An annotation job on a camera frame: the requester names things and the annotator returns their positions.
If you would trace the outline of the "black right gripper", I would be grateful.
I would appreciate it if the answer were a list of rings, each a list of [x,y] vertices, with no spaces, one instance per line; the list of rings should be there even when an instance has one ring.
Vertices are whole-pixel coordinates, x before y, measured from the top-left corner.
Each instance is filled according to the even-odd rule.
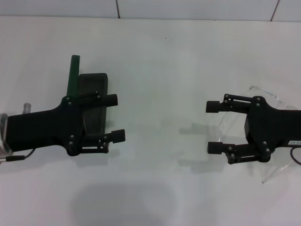
[[[208,154],[222,154],[228,164],[268,162],[279,147],[300,148],[300,110],[271,107],[260,96],[245,97],[225,94],[223,101],[207,101],[206,113],[236,112],[246,114],[245,135],[249,144],[235,145],[208,142]]]

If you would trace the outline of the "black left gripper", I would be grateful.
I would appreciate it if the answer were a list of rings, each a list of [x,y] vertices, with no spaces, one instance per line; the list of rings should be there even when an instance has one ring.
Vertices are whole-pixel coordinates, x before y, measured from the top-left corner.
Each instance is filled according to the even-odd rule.
[[[64,97],[54,109],[8,117],[6,143],[13,152],[59,145],[70,156],[80,154],[83,106],[117,106],[116,94],[99,92]]]

